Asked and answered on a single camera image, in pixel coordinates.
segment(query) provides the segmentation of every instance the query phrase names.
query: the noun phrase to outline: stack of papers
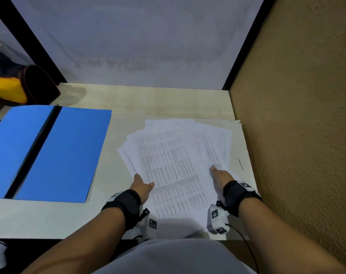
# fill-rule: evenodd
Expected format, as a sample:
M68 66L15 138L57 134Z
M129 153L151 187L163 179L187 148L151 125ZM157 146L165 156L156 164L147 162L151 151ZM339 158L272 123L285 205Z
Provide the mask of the stack of papers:
M146 120L119 153L132 177L155 183L144 205L150 213L160 220L189 218L207 230L208 209L222 199L209 168L230 172L231 137L231 130L194 119Z

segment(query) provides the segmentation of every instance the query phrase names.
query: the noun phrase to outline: gray shirt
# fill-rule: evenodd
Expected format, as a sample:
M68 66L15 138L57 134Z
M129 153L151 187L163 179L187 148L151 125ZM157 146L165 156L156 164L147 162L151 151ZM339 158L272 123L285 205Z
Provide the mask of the gray shirt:
M221 243L208 239L149 240L130 249L94 274L207 273L252 274Z

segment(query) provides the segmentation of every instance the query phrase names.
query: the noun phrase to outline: forearm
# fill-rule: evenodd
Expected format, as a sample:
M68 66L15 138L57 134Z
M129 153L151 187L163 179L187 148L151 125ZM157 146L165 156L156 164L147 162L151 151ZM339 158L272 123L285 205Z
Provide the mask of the forearm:
M22 274L89 274L106 265L125 231L118 208L101 211L86 225L44 253Z
M256 198L244 199L239 217L273 273L346 273L331 254L295 230Z

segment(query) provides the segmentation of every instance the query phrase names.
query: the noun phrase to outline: hand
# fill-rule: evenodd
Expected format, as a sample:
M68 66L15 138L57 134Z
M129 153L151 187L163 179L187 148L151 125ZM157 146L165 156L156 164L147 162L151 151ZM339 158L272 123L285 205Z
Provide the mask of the hand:
M213 180L217 183L221 190L224 189L224 186L228 182L235 181L235 179L229 174L229 172L225 170L217 170L215 166L210 167L210 172L212 173Z
M154 183L144 184L143 179L141 179L139 174L135 174L134 182L131 185L130 189L135 190L139 194L141 203L143 204L149 197L149 193L154 187Z

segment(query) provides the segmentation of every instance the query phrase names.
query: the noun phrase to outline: blue folder cover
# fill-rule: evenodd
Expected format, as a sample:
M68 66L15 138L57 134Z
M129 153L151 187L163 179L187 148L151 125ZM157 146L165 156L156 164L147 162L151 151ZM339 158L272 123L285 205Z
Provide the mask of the blue folder cover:
M0 198L4 198L52 106L14 107L0 122Z
M110 118L111 110L63 107L15 199L85 202Z

